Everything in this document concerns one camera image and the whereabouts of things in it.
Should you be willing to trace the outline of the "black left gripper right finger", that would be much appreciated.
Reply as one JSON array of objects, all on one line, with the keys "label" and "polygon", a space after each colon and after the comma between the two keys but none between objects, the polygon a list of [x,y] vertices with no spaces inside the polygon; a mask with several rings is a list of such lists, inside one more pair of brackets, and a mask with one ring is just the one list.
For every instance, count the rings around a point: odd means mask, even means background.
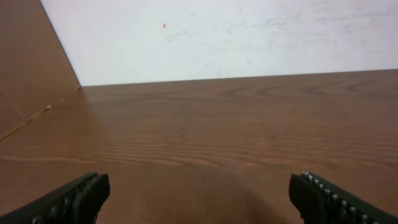
[{"label": "black left gripper right finger", "polygon": [[397,224],[396,216],[313,172],[290,176],[289,198],[305,224]]}]

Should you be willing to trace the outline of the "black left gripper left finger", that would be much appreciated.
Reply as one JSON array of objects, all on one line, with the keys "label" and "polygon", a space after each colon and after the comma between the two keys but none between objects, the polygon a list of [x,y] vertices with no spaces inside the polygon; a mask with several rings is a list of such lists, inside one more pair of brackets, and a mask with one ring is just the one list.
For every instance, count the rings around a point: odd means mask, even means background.
[{"label": "black left gripper left finger", "polygon": [[89,172],[1,217],[10,224],[94,224],[110,195],[107,174]]}]

